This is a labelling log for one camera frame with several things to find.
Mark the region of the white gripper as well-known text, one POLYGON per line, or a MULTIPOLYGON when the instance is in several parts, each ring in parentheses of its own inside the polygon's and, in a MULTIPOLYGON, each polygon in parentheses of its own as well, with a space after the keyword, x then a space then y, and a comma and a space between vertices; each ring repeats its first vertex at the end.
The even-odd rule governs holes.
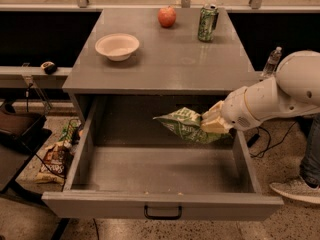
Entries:
POLYGON ((202 115, 201 129, 207 133, 228 133, 231 128, 246 131, 261 124, 250 112, 245 94, 247 87, 231 92, 202 115))

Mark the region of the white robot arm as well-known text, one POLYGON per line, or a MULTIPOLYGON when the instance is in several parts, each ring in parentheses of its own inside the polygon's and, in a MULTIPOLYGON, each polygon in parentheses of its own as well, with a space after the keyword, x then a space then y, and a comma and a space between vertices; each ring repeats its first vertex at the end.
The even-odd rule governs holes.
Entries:
POLYGON ((201 129, 246 131, 274 118, 320 111, 320 53, 298 51, 286 56, 274 75, 231 92, 202 115, 201 129))

